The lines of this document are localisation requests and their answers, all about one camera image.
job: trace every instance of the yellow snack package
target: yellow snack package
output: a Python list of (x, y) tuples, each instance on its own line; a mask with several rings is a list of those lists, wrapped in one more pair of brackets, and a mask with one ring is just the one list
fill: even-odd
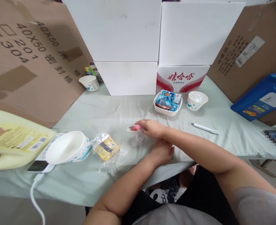
[(111, 135), (107, 137), (103, 142), (97, 145), (94, 151), (102, 158), (102, 160), (109, 160), (117, 151), (119, 150), (119, 145), (113, 141)]

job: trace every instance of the phone screen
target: phone screen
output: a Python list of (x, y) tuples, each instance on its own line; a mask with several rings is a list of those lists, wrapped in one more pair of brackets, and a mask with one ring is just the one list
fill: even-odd
[(28, 168), (28, 171), (33, 172), (42, 172), (45, 170), (45, 168), (48, 166), (48, 163), (46, 161), (40, 161), (36, 160), (33, 162), (33, 164)]

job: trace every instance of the light green tablecloth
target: light green tablecloth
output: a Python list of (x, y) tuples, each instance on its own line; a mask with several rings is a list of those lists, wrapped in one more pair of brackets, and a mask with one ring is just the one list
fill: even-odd
[[(92, 206), (105, 190), (132, 166), (137, 164), (151, 149), (154, 140), (146, 138), (142, 145), (132, 147), (126, 127), (142, 118), (149, 118), (185, 132), (204, 137), (233, 154), (248, 158), (276, 159), (276, 147), (264, 136), (269, 127), (259, 121), (249, 122), (230, 109), (231, 102), (222, 91), (206, 77), (199, 88), (209, 101), (199, 111), (185, 106), (188, 94), (183, 94), (183, 105), (174, 117), (167, 117), (154, 110), (155, 95), (110, 96), (104, 85), (97, 92), (85, 91), (65, 113), (53, 130), (82, 131), (93, 138), (100, 132), (110, 133), (127, 155), (117, 162), (118, 171), (100, 176), (98, 168), (102, 160), (90, 154), (82, 162), (57, 165), (38, 183), (35, 195), (40, 198)], [(195, 128), (197, 123), (220, 132), (219, 135)], [(148, 183), (149, 186), (174, 176), (192, 165), (193, 161), (176, 149), (171, 164), (159, 168)], [(26, 171), (27, 166), (0, 171), (0, 195), (29, 197), (35, 174)]]

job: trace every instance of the person's left hand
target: person's left hand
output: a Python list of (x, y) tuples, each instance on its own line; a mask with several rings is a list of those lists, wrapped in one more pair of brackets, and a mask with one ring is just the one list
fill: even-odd
[(172, 147), (170, 142), (157, 139), (148, 157), (156, 167), (159, 167), (167, 164), (172, 159), (174, 153), (175, 147)]

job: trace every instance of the wahaha logo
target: wahaha logo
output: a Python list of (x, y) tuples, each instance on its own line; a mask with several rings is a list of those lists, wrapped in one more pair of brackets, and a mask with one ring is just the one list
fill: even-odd
[(181, 75), (177, 75), (176, 72), (172, 75), (170, 75), (168, 77), (169, 80), (172, 80), (172, 81), (176, 81), (176, 80), (183, 80), (184, 79), (187, 79), (187, 80), (191, 80), (191, 78), (194, 78), (194, 74), (195, 73), (191, 73), (187, 76), (184, 75), (184, 72), (181, 73)]

